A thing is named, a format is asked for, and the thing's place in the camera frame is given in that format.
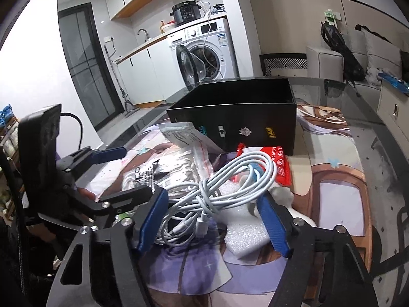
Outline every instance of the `drawer handle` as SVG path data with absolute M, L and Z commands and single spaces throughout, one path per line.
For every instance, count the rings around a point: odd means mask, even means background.
M 395 118 L 397 118 L 398 113 L 399 113 L 399 107 L 398 107 L 397 104 L 395 104 L 395 107 L 394 107 L 394 109 L 393 109 L 393 116 L 394 116 Z

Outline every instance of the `silver bolt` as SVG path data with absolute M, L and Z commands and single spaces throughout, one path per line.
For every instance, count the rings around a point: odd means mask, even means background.
M 121 225 L 122 226 L 129 226 L 132 224 L 132 219 L 131 218 L 124 218 L 121 220 Z
M 297 226 L 303 226 L 305 224 L 305 221 L 302 218 L 294 218 L 294 224 Z
M 337 225 L 335 229 L 337 230 L 338 233 L 346 233 L 346 228 L 342 225 Z
M 87 234 L 89 232 L 89 226 L 83 226 L 79 229 L 81 234 Z

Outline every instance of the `yellow logo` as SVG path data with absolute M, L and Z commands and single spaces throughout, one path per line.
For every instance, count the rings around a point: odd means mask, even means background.
M 273 128 L 266 128 L 267 134 L 270 138 L 276 138 L 276 134 L 274 134 Z

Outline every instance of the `open black box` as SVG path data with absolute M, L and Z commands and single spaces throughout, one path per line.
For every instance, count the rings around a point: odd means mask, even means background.
M 167 110 L 172 122 L 193 122 L 227 152 L 246 146 L 294 150 L 297 105 L 288 79 L 269 77 L 198 85 Z

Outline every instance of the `teal logo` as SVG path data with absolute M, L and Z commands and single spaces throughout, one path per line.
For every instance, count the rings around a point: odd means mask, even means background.
M 207 136 L 207 131 L 206 131 L 205 126 L 200 126 L 199 131 L 200 131 L 204 136 Z

